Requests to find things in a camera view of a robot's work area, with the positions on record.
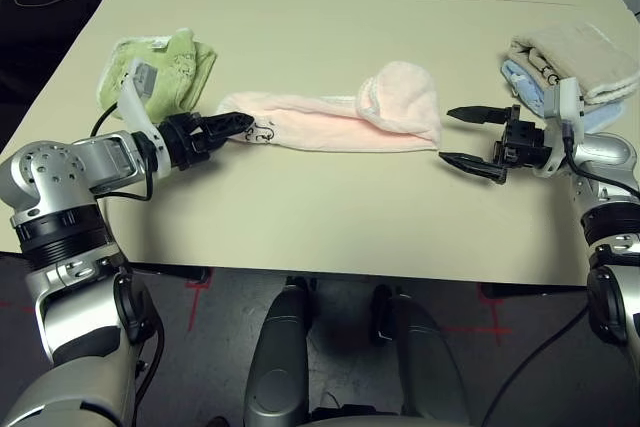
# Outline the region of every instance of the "black cable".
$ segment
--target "black cable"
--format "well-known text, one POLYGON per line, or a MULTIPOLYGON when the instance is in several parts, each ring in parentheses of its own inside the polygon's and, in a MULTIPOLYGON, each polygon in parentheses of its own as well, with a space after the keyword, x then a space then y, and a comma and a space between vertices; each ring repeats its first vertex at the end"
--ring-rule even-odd
POLYGON ((569 332, 573 328, 573 326, 575 326, 578 322, 580 322, 582 317, 584 317, 584 315, 587 313, 588 309, 589 309, 588 307, 584 307, 580 312, 578 312, 576 316, 573 317, 564 327, 562 327, 558 332, 556 332, 547 340, 545 340, 542 344, 540 344, 536 350, 531 352, 529 356, 520 363, 520 365, 516 368, 516 370, 514 370, 511 373, 511 375, 509 375, 509 377, 507 377, 507 380, 504 381, 504 383, 498 390, 498 393, 494 397, 493 402, 491 402, 491 405, 489 405, 489 408, 487 409, 487 413, 484 414, 484 419, 482 419, 481 427, 487 427, 489 425, 489 420, 491 419, 493 412, 496 410, 498 403, 504 396, 509 386, 513 383, 514 380, 516 380, 518 375, 520 375, 520 373, 531 363, 531 361, 535 359, 540 353, 542 353, 547 347, 553 344, 556 340, 558 340, 564 334, 569 332))
POLYGON ((153 360, 151 361, 151 365, 149 366, 149 370, 147 371, 147 375, 145 375, 144 380, 136 390, 136 400, 133 408, 133 425, 135 427, 136 419, 138 417, 138 407, 140 407, 140 402, 144 398, 144 394, 147 393, 147 389, 153 380, 153 377, 156 375, 156 371, 158 370, 158 365, 160 365, 160 359, 162 358, 162 353, 164 352, 164 325, 162 324, 162 320, 158 317, 158 322, 156 326, 156 351, 153 354, 153 360))
POLYGON ((93 129, 91 129, 91 133, 89 134, 89 137, 95 137, 96 135, 98 135, 98 131, 100 130, 100 127, 102 127, 102 124, 104 124, 104 121, 107 120, 107 117, 113 114, 117 108, 118 108, 118 104, 115 103, 102 113, 102 115, 98 118, 96 123, 93 125, 93 129))
POLYGON ((592 174, 591 172, 582 170, 576 165, 576 162, 573 158, 573 130, 571 129, 571 125, 564 122, 562 123, 562 143, 564 144, 565 160, 567 161, 567 165, 574 172, 574 174, 586 179, 595 180, 596 182, 602 182, 604 184, 613 185, 615 187, 618 187, 619 189, 626 190, 631 195, 640 200, 640 190, 636 190, 623 182, 592 174))
POLYGON ((338 399, 336 399, 336 396, 335 396, 335 395, 333 395, 333 394, 332 394, 331 392, 329 392, 328 390, 327 390, 327 391, 325 391, 325 394, 327 394, 329 397, 331 397, 331 399, 335 402, 335 404, 336 404, 336 407, 337 407, 337 408, 339 408, 339 409, 341 409, 341 408, 342 408, 342 406, 340 405, 340 402, 338 402, 338 399))
MULTIPOLYGON (((100 127, 102 127, 102 124, 104 124, 104 121, 107 120, 107 117, 115 112, 117 108, 118 104, 114 103, 111 107, 109 107, 102 113, 102 115, 98 118, 93 128, 91 129, 91 133, 89 134, 90 137, 95 137, 96 135, 98 135, 98 131, 100 130, 100 127)), ((147 184, 147 193, 144 196, 138 194, 130 194, 129 192, 107 192, 105 194, 96 195, 96 199, 104 199, 105 197, 120 197, 123 199, 148 202, 149 200, 151 200, 151 197, 153 197, 153 174, 151 172, 151 165, 148 158, 144 159, 144 177, 147 184)))
POLYGON ((149 159, 144 161, 144 178, 147 184, 147 192, 144 196, 138 194, 130 194, 129 192, 107 192, 105 194, 96 195, 96 199, 104 199, 105 197, 120 197, 123 199, 139 200, 141 202, 148 202, 153 197, 153 174, 151 173, 151 166, 149 165, 149 159))

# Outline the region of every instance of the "pink towel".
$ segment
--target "pink towel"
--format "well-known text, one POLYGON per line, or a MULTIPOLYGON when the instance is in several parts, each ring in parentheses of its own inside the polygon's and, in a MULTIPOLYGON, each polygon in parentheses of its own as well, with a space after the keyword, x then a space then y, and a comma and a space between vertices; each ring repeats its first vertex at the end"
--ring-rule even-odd
POLYGON ((240 92, 224 98, 217 113, 233 111, 255 118, 233 137, 245 142, 326 152, 433 150, 440 143, 433 78, 408 62, 387 64, 356 97, 240 92))

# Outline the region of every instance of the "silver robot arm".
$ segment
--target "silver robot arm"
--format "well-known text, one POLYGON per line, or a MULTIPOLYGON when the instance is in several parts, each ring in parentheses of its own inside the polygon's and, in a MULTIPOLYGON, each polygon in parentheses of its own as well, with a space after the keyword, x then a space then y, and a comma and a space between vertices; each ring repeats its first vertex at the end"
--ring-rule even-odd
POLYGON ((640 192, 633 175, 633 146, 611 134, 585 134, 584 104, 576 79, 545 93, 547 126, 519 119, 507 109, 460 107, 448 112, 465 122, 506 124, 491 162, 441 152, 465 172, 504 183, 510 168, 530 167, 538 177, 566 174, 571 199, 589 245, 589 321, 603 341, 625 349, 640 380, 640 192))
MULTIPOLYGON (((132 85, 126 81, 123 92, 131 94, 132 85)), ((120 102, 119 111, 139 132, 73 144, 35 142, 0 165, 0 199, 14 209, 11 225, 32 267, 27 285, 53 365, 22 394, 3 426, 135 423, 137 405, 162 353, 164 330, 97 199, 131 197, 115 191, 146 180, 147 196, 141 200, 147 200, 154 172, 163 176, 171 167, 184 170, 206 161, 229 136, 253 123, 238 113, 207 118, 185 113, 167 117, 156 128, 139 99, 133 101, 134 112, 120 102), (154 334, 156 356, 136 391, 140 352, 154 334)))

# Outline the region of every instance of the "blue towel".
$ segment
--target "blue towel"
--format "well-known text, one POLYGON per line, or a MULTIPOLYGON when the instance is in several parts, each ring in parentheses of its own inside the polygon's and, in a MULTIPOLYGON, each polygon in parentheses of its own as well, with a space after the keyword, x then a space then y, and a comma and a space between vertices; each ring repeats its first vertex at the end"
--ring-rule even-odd
MULTIPOLYGON (((512 60, 506 60, 500 70, 522 103, 538 117, 544 118, 544 91, 531 75, 512 60)), ((618 120, 624 111, 623 101, 602 104, 601 107, 585 113, 584 131, 588 134, 600 132, 618 120)))

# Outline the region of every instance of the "green towel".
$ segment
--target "green towel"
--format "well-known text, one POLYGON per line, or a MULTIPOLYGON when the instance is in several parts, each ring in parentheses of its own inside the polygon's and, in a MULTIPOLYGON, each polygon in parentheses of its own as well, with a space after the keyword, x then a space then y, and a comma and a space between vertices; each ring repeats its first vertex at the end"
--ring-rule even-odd
POLYGON ((151 122, 159 123, 167 115, 193 110, 216 53, 208 45, 194 42, 193 32, 189 29, 180 29, 168 39, 121 40, 113 49, 98 88, 98 102, 103 110, 117 102, 122 80, 136 57, 158 70, 153 94, 144 105, 151 122))

